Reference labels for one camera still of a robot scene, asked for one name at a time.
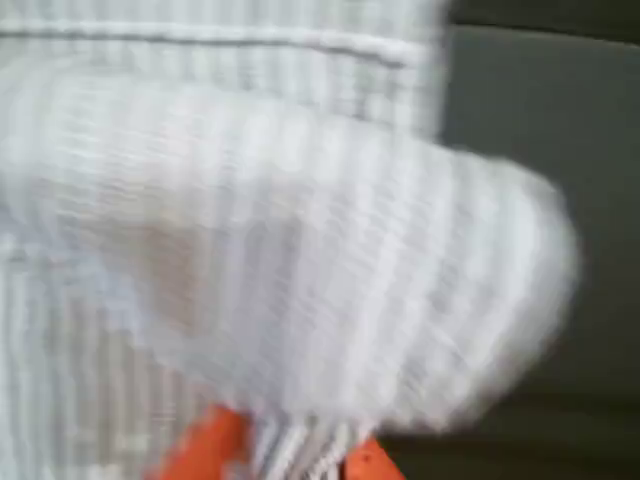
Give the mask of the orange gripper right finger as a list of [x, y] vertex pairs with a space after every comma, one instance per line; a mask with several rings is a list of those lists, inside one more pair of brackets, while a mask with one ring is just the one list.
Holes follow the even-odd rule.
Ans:
[[374, 437], [352, 449], [343, 461], [345, 480], [405, 480]]

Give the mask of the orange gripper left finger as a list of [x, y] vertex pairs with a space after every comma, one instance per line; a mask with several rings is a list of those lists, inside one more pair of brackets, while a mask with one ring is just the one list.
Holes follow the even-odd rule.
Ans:
[[231, 479], [233, 467], [245, 470], [248, 466], [248, 418], [215, 406], [186, 430], [176, 446], [145, 479]]

